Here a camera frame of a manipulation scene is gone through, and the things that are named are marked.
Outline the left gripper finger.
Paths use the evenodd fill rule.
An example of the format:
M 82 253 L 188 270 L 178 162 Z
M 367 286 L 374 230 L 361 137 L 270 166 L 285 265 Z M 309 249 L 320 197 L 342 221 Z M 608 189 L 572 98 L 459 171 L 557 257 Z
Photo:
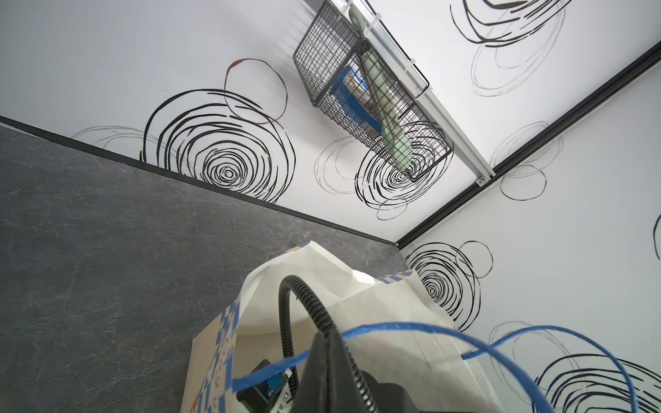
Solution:
M 292 412 L 368 412 L 368 387 L 356 381 L 340 333 L 317 333 L 306 363 Z

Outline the blue checkered paper bag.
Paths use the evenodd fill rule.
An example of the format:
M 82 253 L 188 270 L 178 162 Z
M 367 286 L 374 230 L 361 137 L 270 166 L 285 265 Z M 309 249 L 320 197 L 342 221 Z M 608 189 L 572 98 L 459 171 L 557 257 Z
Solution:
M 527 412 L 652 412 L 642 372 L 583 335 L 578 354 L 522 363 L 506 349 L 550 345 L 567 328 L 466 332 L 414 271 L 375 278 L 311 242 L 249 273 L 192 342 L 183 412 L 504 412 L 480 360 Z

